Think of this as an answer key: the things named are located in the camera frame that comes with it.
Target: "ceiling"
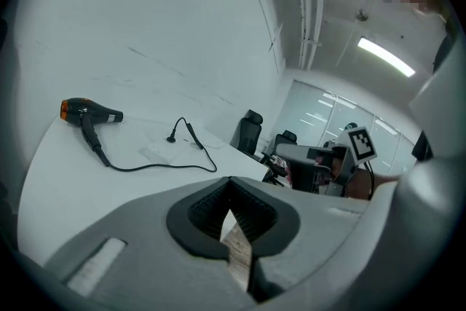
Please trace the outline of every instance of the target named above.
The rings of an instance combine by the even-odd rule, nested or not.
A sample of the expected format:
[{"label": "ceiling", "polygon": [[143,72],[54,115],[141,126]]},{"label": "ceiling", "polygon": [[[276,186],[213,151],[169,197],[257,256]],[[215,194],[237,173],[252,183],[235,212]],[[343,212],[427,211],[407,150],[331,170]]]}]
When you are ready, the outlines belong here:
[{"label": "ceiling", "polygon": [[[356,21],[362,10],[365,22]],[[358,47],[364,36],[415,70],[407,78],[377,56]],[[432,75],[445,31],[435,15],[421,16],[407,4],[386,0],[325,0],[323,24],[311,71],[322,71],[358,84],[396,108],[410,113],[408,102]],[[287,63],[297,68],[296,60]]]}]

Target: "ceiling light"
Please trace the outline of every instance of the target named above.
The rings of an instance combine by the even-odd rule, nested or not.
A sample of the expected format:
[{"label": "ceiling light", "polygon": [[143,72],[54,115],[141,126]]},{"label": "ceiling light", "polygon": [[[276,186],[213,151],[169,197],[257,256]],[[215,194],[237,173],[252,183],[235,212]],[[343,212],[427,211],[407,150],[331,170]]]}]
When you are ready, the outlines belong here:
[{"label": "ceiling light", "polygon": [[351,101],[349,98],[344,98],[343,96],[340,96],[340,98],[342,98],[345,101],[349,101],[351,104],[357,105],[357,103],[355,103],[354,101]]},{"label": "ceiling light", "polygon": [[324,123],[327,123],[327,119],[323,119],[322,117],[317,117],[315,115],[312,115],[312,114],[309,114],[309,113],[306,113],[308,116],[311,116],[311,117],[314,117],[315,119],[319,119],[320,121],[324,122]]},{"label": "ceiling light", "polygon": [[323,95],[324,95],[324,97],[329,98],[329,99],[331,99],[333,101],[336,101],[337,103],[343,104],[343,105],[347,106],[348,108],[354,109],[356,107],[355,105],[352,105],[352,104],[346,102],[345,100],[342,100],[341,98],[337,98],[336,96],[329,95],[328,93],[324,93]]},{"label": "ceiling light", "polygon": [[308,125],[314,126],[312,123],[306,122],[303,119],[300,119],[301,122],[307,123]]},{"label": "ceiling light", "polygon": [[395,55],[378,46],[377,44],[374,44],[373,42],[367,40],[366,38],[361,38],[358,46],[365,49],[366,51],[375,54],[375,56],[379,56],[382,60],[387,61],[391,66],[395,67],[406,76],[411,76],[414,73],[416,73],[413,69],[411,69],[408,65],[406,65]]},{"label": "ceiling light", "polygon": [[376,123],[380,126],[380,127],[383,127],[385,130],[387,130],[389,133],[391,133],[392,135],[398,135],[398,133],[393,130],[389,125],[387,125],[386,123],[376,119]]},{"label": "ceiling light", "polygon": [[333,108],[333,105],[332,104],[329,104],[327,103],[327,101],[322,101],[322,100],[319,100],[319,103],[323,104],[323,105],[326,105],[326,106],[330,106],[331,108]]}]

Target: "hair dryer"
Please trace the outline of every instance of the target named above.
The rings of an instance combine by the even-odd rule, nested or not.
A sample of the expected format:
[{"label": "hair dryer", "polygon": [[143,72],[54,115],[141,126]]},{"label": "hair dryer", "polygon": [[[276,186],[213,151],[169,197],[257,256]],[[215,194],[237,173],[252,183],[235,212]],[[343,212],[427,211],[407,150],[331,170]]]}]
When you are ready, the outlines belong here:
[{"label": "hair dryer", "polygon": [[90,148],[99,156],[105,166],[109,166],[102,146],[94,131],[94,125],[107,122],[121,122],[123,113],[106,108],[87,98],[69,98],[63,100],[60,107],[60,118],[68,123],[80,126],[82,135]]}]

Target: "black chair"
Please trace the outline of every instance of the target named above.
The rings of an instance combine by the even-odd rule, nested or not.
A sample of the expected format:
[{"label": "black chair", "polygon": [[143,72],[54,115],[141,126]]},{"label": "black chair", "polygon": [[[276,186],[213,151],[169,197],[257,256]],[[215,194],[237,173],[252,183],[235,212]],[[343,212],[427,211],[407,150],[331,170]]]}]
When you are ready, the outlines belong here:
[{"label": "black chair", "polygon": [[257,159],[254,157],[254,153],[262,131],[263,121],[262,116],[252,110],[248,110],[248,113],[240,120],[240,142],[237,149],[254,159]]},{"label": "black chair", "polygon": [[284,168],[281,168],[280,166],[277,166],[271,161],[271,158],[273,155],[276,154],[277,151],[277,146],[278,144],[297,144],[296,142],[297,137],[294,133],[285,130],[283,134],[278,134],[275,136],[275,144],[274,144],[274,149],[271,154],[266,154],[264,153],[264,158],[262,158],[261,163],[265,164],[266,166],[269,167],[271,170],[272,174],[266,176],[264,181],[267,182],[272,182],[273,184],[278,183],[279,185],[282,185],[280,182],[276,180],[278,176],[282,176],[283,178],[287,176],[287,172]]}]

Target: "desk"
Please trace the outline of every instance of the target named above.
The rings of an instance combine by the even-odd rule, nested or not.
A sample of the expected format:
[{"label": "desk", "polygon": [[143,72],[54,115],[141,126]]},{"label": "desk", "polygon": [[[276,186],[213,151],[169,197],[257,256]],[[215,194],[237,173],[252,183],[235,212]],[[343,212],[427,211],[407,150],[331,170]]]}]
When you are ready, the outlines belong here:
[{"label": "desk", "polygon": [[[155,157],[170,159],[172,165],[211,168],[184,123],[178,124],[175,143],[165,141],[173,125],[124,118],[122,123],[96,125],[95,132],[117,167],[151,163],[142,151],[150,145],[151,149],[160,149]],[[167,168],[121,173],[105,168],[85,143],[81,130],[57,117],[42,139],[24,183],[17,226],[20,251],[44,266],[62,244],[128,201],[222,176],[256,180],[265,176],[265,166],[208,131],[195,124],[193,127],[217,164],[217,173]]]}]

